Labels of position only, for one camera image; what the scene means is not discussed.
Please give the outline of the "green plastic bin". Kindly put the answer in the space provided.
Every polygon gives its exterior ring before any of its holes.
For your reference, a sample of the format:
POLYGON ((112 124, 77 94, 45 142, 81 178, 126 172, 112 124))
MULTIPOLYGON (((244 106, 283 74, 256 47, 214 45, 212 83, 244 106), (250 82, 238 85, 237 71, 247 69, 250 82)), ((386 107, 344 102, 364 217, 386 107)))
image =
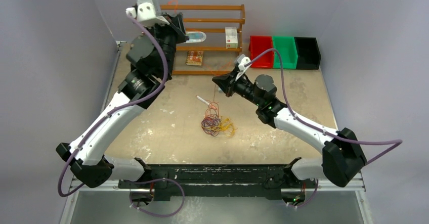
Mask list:
POLYGON ((292 36, 273 36, 273 47, 280 53, 284 69, 296 69, 298 53, 292 36))

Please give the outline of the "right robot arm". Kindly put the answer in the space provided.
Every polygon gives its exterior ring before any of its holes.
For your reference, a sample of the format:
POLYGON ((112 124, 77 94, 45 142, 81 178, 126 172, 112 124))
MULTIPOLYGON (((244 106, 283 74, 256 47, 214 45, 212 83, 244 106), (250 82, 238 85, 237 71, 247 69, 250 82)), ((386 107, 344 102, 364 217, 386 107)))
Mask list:
POLYGON ((356 139, 352 130, 325 127, 294 112, 276 97, 277 87, 271 76, 261 74, 250 81, 246 74, 239 75, 234 69, 215 76, 212 81, 227 97, 238 94, 255 104, 262 123, 294 135, 321 154, 320 158, 296 158, 288 164, 284 173, 288 186, 296 187, 303 180, 319 179, 345 187, 366 165, 362 148, 350 142, 356 139))

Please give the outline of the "wooden shelf rack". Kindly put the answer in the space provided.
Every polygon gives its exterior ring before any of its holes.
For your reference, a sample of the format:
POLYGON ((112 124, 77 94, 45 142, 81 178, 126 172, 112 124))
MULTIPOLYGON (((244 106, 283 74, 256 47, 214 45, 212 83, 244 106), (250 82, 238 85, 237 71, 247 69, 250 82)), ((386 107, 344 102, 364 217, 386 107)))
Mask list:
POLYGON ((242 27, 245 24, 245 5, 179 5, 172 0, 160 6, 170 14, 183 13, 187 31, 202 31, 206 40, 201 43, 182 43, 177 46, 173 75, 223 75, 233 67, 234 59, 242 53, 242 27), (225 27, 236 27, 238 48, 227 49, 225 27), (188 51, 204 51, 202 66, 186 65, 188 51))

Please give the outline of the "black plastic bin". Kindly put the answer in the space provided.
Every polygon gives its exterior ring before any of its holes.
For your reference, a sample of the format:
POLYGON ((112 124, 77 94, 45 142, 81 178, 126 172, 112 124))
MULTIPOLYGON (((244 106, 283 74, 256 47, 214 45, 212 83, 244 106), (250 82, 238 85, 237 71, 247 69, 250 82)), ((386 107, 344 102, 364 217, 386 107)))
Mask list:
POLYGON ((321 54, 315 37, 294 37, 297 51, 297 70, 318 70, 321 54))

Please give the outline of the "blue oval packaged item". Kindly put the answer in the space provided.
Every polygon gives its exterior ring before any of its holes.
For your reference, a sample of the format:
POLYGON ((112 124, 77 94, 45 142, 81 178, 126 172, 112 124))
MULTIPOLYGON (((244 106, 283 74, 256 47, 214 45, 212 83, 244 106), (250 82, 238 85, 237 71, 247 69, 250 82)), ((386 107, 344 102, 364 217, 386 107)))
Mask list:
POLYGON ((185 43, 201 43, 206 40, 206 34, 202 31, 187 31, 185 43))

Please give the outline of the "white red box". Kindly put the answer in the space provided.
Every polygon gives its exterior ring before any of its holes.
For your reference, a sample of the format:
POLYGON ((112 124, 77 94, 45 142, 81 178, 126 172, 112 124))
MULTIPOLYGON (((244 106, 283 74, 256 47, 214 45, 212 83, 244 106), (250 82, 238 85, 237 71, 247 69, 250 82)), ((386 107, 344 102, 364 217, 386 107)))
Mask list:
POLYGON ((236 27, 225 27, 225 44, 227 49, 238 48, 238 32, 236 27))

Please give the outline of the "white pen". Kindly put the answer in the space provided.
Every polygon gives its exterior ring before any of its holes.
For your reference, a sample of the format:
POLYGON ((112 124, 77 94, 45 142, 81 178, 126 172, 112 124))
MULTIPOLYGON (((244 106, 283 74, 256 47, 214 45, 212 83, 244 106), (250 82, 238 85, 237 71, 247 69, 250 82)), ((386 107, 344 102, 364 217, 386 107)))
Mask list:
POLYGON ((197 98, 198 100, 200 100, 201 102, 203 102, 204 104, 206 104, 206 105, 209 105, 209 104, 210 104, 210 102, 209 102, 209 101, 205 100, 204 98, 202 98, 202 97, 200 97, 200 96, 196 96, 196 98, 197 98))

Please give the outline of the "orange small notebook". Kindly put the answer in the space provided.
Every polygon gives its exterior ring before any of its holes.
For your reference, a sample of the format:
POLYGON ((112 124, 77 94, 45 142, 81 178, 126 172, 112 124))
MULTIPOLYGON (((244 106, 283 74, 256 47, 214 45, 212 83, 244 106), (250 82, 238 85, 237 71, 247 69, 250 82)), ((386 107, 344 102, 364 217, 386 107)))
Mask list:
POLYGON ((204 51, 188 51, 186 56, 186 65, 202 66, 204 51))

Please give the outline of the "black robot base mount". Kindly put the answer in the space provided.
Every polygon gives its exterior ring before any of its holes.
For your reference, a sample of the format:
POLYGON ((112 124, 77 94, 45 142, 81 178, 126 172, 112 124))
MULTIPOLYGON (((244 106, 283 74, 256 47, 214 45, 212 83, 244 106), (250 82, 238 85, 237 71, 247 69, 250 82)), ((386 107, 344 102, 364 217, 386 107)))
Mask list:
POLYGON ((262 197, 304 201, 304 189, 315 181, 300 181, 288 164, 149 164, 135 182, 120 180, 120 189, 151 189, 154 201, 173 196, 262 197))

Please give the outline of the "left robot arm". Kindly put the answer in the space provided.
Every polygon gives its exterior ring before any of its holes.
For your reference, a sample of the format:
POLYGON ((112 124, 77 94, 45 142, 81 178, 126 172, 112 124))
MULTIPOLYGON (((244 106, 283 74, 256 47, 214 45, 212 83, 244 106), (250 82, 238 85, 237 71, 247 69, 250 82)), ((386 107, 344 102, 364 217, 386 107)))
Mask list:
POLYGON ((165 25, 139 22, 142 35, 135 39, 127 59, 131 71, 112 100, 91 126, 71 143, 61 143, 56 152, 82 185, 95 188, 108 180, 131 181, 138 188, 150 184, 151 174, 139 158, 120 159, 105 155, 126 126, 146 110, 171 80, 176 47, 187 40, 183 14, 161 15, 165 25))

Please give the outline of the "aluminium rail frame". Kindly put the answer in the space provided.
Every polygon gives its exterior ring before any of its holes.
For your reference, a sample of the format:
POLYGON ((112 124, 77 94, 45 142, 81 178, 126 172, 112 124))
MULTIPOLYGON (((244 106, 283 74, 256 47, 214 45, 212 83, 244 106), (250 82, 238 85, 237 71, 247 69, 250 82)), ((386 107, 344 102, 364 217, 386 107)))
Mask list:
POLYGON ((361 175, 345 188, 319 181, 318 190, 306 187, 307 203, 292 207, 282 199, 239 197, 226 186, 193 186, 210 191, 192 196, 185 188, 185 198, 151 202, 135 209, 130 190, 120 189, 116 181, 90 189, 81 188, 67 198, 61 223, 374 223, 361 175))

